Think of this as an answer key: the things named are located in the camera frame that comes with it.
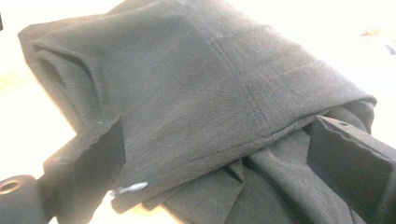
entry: folded garment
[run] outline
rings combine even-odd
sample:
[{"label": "folded garment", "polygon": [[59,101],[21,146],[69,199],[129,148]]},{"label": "folded garment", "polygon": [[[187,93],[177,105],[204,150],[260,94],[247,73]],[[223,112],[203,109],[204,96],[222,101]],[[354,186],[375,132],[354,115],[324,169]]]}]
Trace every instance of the folded garment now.
[{"label": "folded garment", "polygon": [[198,223],[353,221],[299,140],[327,113],[370,132],[375,99],[273,27],[223,1],[130,0],[20,40],[77,131],[121,116],[118,212],[146,201]]}]

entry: black plastic part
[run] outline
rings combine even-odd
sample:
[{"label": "black plastic part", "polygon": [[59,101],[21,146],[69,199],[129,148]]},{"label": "black plastic part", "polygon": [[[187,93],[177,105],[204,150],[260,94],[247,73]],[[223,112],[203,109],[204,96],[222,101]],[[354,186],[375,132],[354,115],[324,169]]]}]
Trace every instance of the black plastic part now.
[{"label": "black plastic part", "polygon": [[44,162],[47,217],[87,223],[125,163],[120,119],[96,122]]},{"label": "black plastic part", "polygon": [[47,223],[38,185],[30,175],[0,182],[0,223]]},{"label": "black plastic part", "polygon": [[368,223],[396,223],[396,149],[353,125],[317,117],[307,164]]}]

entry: gray suit jacket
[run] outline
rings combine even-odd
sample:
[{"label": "gray suit jacket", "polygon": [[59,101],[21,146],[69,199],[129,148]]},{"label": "gray suit jacket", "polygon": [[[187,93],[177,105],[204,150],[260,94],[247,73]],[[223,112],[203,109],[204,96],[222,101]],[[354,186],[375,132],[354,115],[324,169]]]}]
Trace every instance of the gray suit jacket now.
[{"label": "gray suit jacket", "polygon": [[[339,199],[309,215],[316,206],[305,199],[311,190],[336,196],[317,187],[307,168],[292,168],[304,167],[303,152],[277,161],[271,150],[258,151],[283,148],[283,141],[306,150],[302,128],[330,111],[370,131],[375,99],[274,28],[222,1],[134,0],[105,15],[32,25],[20,40],[26,61],[77,130],[103,114],[121,115],[127,162],[115,189],[147,186],[116,197],[117,211],[148,200],[187,220],[232,221],[241,216],[231,214],[251,211],[246,203],[238,210],[240,195],[254,192],[279,208],[270,218],[334,221]],[[243,165],[239,159],[250,155]],[[214,194],[222,196],[200,201]],[[299,209],[283,209],[291,203]],[[202,219],[197,209],[212,215]],[[349,211],[342,216],[350,219]]]}]

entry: stitching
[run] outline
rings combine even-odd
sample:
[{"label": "stitching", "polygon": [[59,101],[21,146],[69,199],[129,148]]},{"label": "stitching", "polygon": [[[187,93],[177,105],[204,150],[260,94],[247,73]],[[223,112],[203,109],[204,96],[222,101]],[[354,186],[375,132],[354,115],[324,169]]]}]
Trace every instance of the stitching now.
[{"label": "stitching", "polygon": [[[265,122],[266,127],[269,127],[268,122],[266,121],[264,114],[258,108],[257,103],[254,101],[254,99],[251,96],[251,94],[249,93],[249,91],[247,91],[247,97],[245,96],[245,94],[244,94],[240,84],[238,83],[238,81],[240,81],[245,86],[246,89],[248,87],[246,86],[245,83],[242,82],[242,80],[240,80],[240,78],[238,78],[236,76],[235,73],[233,73],[233,71],[230,68],[230,66],[227,65],[227,63],[229,63],[233,67],[233,70],[236,71],[234,65],[230,62],[229,58],[225,55],[225,53],[223,52],[222,48],[219,45],[216,44],[216,46],[219,48],[219,49],[217,49],[216,46],[214,46],[214,43],[208,41],[208,39],[211,39],[212,36],[207,35],[206,32],[200,26],[198,26],[198,24],[191,18],[191,16],[189,14],[187,14],[185,12],[185,10],[183,10],[183,8],[184,8],[183,6],[181,6],[180,4],[177,4],[177,3],[175,3],[175,5],[179,9],[179,11],[181,13],[183,13],[183,15],[185,15],[185,17],[192,23],[192,25],[196,28],[196,30],[199,31],[199,33],[205,37],[204,41],[208,44],[208,46],[210,48],[212,48],[218,54],[221,62],[227,68],[228,74],[233,79],[233,82],[235,83],[236,87],[238,88],[238,91],[241,94],[241,96],[246,100],[246,102],[249,105],[254,105],[256,107],[256,110],[259,111],[259,113],[262,115],[262,119]],[[257,116],[255,115],[254,109],[251,106],[249,106],[248,108],[250,109],[252,117],[254,118],[254,120],[256,121],[257,125],[260,128],[260,131],[262,132],[262,136],[265,136],[266,134],[264,132],[264,127],[263,127],[262,123],[259,121],[259,119],[257,118]]]}]

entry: dark gray fabric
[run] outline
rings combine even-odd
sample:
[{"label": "dark gray fabric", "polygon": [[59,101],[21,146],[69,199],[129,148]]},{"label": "dark gray fabric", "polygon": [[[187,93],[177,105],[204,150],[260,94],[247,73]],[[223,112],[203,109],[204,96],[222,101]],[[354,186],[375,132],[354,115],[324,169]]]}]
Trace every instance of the dark gray fabric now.
[{"label": "dark gray fabric", "polygon": [[146,209],[152,210],[156,208],[157,206],[161,205],[162,203],[166,202],[166,200],[170,199],[172,196],[177,194],[181,189],[183,189],[185,185],[177,186],[175,188],[169,189],[164,193],[161,193],[159,195],[156,195],[152,198],[149,198],[145,201],[142,202],[143,206],[145,206]]},{"label": "dark gray fabric", "polygon": [[348,206],[306,165],[309,135],[291,133],[250,158],[315,223],[352,223]]},{"label": "dark gray fabric", "polygon": [[193,180],[165,203],[194,223],[224,223],[245,186],[242,162]]},{"label": "dark gray fabric", "polygon": [[352,124],[353,126],[361,129],[364,132],[368,132],[365,124],[361,121],[361,119],[359,119],[356,115],[343,107],[334,111],[330,111],[328,114],[326,114],[326,117],[340,119],[342,121],[345,121],[346,123]]},{"label": "dark gray fabric", "polygon": [[[118,196],[113,207],[120,212],[189,182],[175,190],[169,204],[189,192],[206,197],[224,180],[230,186],[221,201],[225,209],[216,213],[202,204],[213,216],[200,221],[225,220],[223,211],[233,208],[242,190],[235,179],[242,173],[220,167],[276,147],[270,146],[275,140],[290,139],[289,133],[315,115],[340,105],[346,104],[366,130],[373,120],[372,96],[223,1],[125,1],[106,15],[32,25],[20,39],[27,62],[75,127],[103,113],[121,115],[127,162],[115,188],[148,186]],[[281,149],[303,147],[294,144],[298,141],[291,138],[290,148]],[[262,150],[252,160],[310,218],[328,222],[331,213],[343,223],[351,220],[347,207],[334,208],[333,194],[322,192],[325,187],[306,175],[307,168],[292,169],[303,154],[296,154],[300,161],[282,158],[289,163],[274,154]],[[210,172],[228,177],[191,182]],[[306,188],[297,175],[312,186]],[[317,194],[306,194],[308,189]],[[314,195],[331,200],[320,204]],[[193,217],[202,218],[202,211],[192,209],[199,202],[185,202]]]},{"label": "dark gray fabric", "polygon": [[244,169],[246,185],[226,223],[309,223],[263,176]]}]

